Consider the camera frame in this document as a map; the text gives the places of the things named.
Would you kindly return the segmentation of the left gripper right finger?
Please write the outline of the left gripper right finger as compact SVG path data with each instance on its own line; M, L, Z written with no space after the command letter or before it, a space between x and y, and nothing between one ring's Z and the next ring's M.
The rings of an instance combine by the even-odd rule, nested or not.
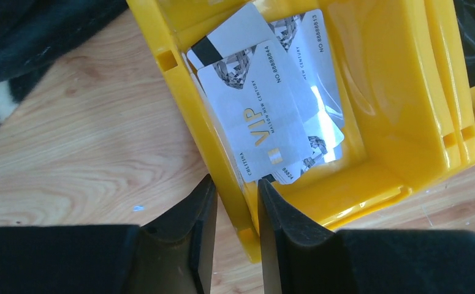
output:
M265 293L358 293L343 239L285 201L270 181L257 185Z

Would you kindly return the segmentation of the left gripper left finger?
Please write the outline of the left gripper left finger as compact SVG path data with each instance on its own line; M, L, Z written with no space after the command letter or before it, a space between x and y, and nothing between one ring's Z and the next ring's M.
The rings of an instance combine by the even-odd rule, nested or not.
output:
M210 175L142 226L124 293L210 293L218 196Z

